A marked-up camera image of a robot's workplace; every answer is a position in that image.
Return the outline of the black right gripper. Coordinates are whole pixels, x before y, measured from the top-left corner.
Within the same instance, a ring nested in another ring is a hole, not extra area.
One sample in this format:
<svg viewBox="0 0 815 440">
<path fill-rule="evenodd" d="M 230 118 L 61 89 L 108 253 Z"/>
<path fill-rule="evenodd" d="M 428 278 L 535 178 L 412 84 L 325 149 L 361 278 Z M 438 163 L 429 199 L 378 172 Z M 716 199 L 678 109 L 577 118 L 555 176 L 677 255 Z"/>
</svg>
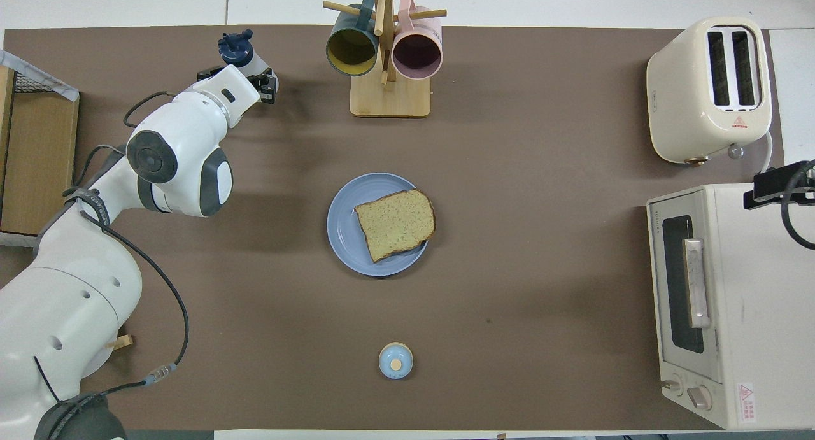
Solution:
<svg viewBox="0 0 815 440">
<path fill-rule="evenodd" d="M 800 206 L 814 204 L 813 162 L 793 162 L 780 168 L 754 175 L 751 190 L 743 194 L 743 208 L 757 209 L 771 203 L 781 203 L 786 189 L 790 201 Z"/>
</svg>

